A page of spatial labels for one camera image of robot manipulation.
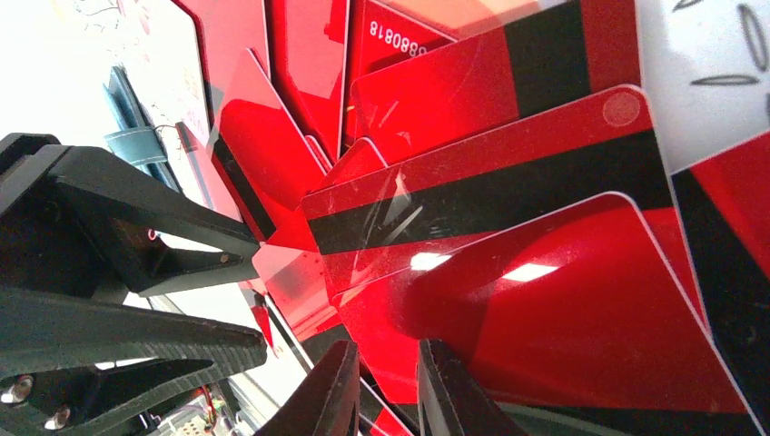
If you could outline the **teal card holder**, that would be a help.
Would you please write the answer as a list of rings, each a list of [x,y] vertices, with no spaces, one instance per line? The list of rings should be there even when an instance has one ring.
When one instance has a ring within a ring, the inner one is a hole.
[[[118,127],[117,132],[104,137],[107,147],[134,168],[181,193],[159,136],[147,121],[121,66],[111,67],[103,93]]]

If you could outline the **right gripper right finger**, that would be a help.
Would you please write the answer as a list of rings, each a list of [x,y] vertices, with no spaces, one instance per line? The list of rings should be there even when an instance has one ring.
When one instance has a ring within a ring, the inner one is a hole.
[[[443,341],[419,342],[417,369],[421,435],[524,435],[472,378]]]

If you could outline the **red card with black stripe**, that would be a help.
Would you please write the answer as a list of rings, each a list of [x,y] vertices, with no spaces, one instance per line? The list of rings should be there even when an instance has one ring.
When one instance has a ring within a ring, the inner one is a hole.
[[[635,203],[609,192],[422,255],[334,298],[382,391],[416,397],[418,343],[444,341],[498,401],[696,432],[748,419]]]

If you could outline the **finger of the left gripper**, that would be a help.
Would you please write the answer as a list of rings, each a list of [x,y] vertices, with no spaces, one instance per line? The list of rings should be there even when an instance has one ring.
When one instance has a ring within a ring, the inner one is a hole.
[[[63,435],[105,435],[140,413],[267,357],[254,329],[170,312],[5,287],[1,386],[32,379],[1,407],[1,431],[44,435],[65,413]]]
[[[99,147],[50,134],[1,142],[1,286],[153,296],[257,277],[244,224]]]

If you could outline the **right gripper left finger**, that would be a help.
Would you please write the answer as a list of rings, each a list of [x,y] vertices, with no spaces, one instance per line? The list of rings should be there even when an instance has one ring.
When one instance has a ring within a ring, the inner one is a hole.
[[[337,341],[256,434],[356,435],[359,411],[359,349],[354,342]]]

